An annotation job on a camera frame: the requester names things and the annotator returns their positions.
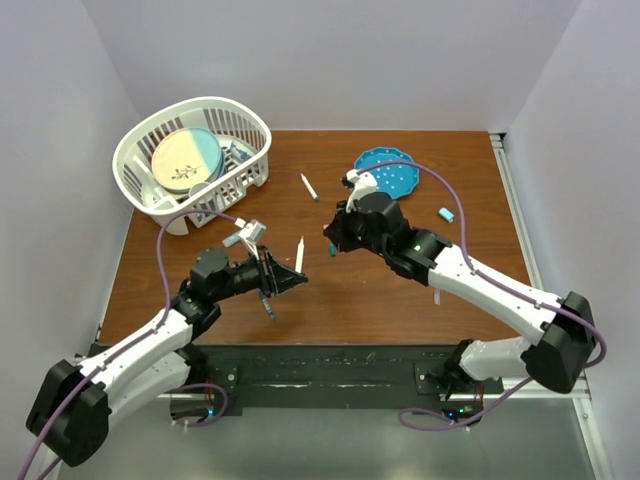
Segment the white basket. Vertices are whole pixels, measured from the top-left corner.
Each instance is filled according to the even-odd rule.
[[[211,130],[225,152],[225,173],[193,196],[166,191],[151,173],[151,157],[168,134],[186,127]],[[250,151],[244,162],[229,154],[231,143]],[[269,176],[267,152],[271,132],[255,113],[238,102],[222,97],[199,97],[176,103],[136,125],[113,154],[113,175],[127,200],[160,225],[178,212],[193,209],[224,211],[247,194],[251,185],[262,186]],[[196,227],[215,215],[188,215]],[[173,235],[189,233],[186,217],[167,229]]]

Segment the gray wall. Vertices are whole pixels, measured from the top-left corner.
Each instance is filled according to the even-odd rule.
[[[47,369],[102,319],[130,209],[111,174],[138,119],[82,4],[2,2],[0,477]]]
[[[83,1],[142,115],[213,94],[274,129],[490,131],[512,123],[579,4]]]
[[[589,371],[617,478],[640,478],[640,3],[584,0],[507,135],[545,286],[587,295],[609,342]]]

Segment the small white tube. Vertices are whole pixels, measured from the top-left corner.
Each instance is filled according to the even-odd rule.
[[[300,237],[298,253],[296,254],[296,272],[302,273],[302,259],[304,257],[304,236]]]
[[[302,183],[304,183],[304,186],[307,187],[307,190],[309,190],[309,194],[311,195],[311,198],[313,198],[316,202],[319,201],[320,198],[318,197],[318,194],[309,183],[309,180],[307,180],[307,177],[304,176],[304,173],[300,174],[300,178],[302,178]]]

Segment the brown tabletop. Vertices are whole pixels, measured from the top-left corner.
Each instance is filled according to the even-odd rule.
[[[453,295],[402,279],[366,251],[329,255],[322,226],[333,218],[336,202],[348,197],[340,178],[364,150],[397,147],[442,174],[460,195],[468,222],[471,255],[505,274],[528,282],[507,199],[484,132],[274,132],[269,151],[269,180],[252,188],[229,213],[267,226],[262,243],[275,257],[295,263],[300,236],[305,238],[304,272],[309,283],[271,299],[271,322],[257,292],[221,302],[222,316],[198,343],[457,343],[514,336],[505,324]],[[300,180],[305,173],[320,202]],[[440,207],[456,212],[446,190],[426,174],[413,193],[400,200],[416,227],[460,242],[460,223],[446,223]],[[155,258],[159,226],[135,212],[102,327],[100,343],[110,344],[148,322],[164,299]],[[175,292],[201,250],[221,246],[235,231],[223,219],[187,236],[167,235],[164,259]],[[229,249],[231,260],[246,250]]]

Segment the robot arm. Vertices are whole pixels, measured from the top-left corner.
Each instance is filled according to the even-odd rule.
[[[77,466],[97,451],[109,430],[128,414],[168,390],[191,383],[193,374],[202,378],[202,372],[196,371],[203,365],[202,357],[191,342],[220,317],[220,300],[255,289],[272,297],[307,282],[304,274],[277,262],[268,248],[255,245],[256,226],[257,222],[248,224],[240,234],[248,244],[247,260],[230,264],[223,249],[207,249],[172,299],[167,315],[161,310],[100,355],[77,365],[66,360],[54,365],[36,397],[27,428],[39,435],[69,392],[98,369],[44,438],[66,464]]]
[[[560,393],[573,388],[595,348],[593,335],[562,315],[540,308],[565,308],[593,324],[589,302],[570,292],[565,299],[537,290],[472,260],[471,270],[460,247],[427,229],[411,227],[400,206],[376,191],[370,173],[355,170],[343,179],[353,188],[347,201],[338,203],[324,235],[342,252],[358,248],[375,253],[401,277],[451,292],[508,324],[522,336],[496,342],[461,342],[440,372],[447,388],[489,377],[528,373],[538,383]],[[481,278],[482,271],[504,288]]]

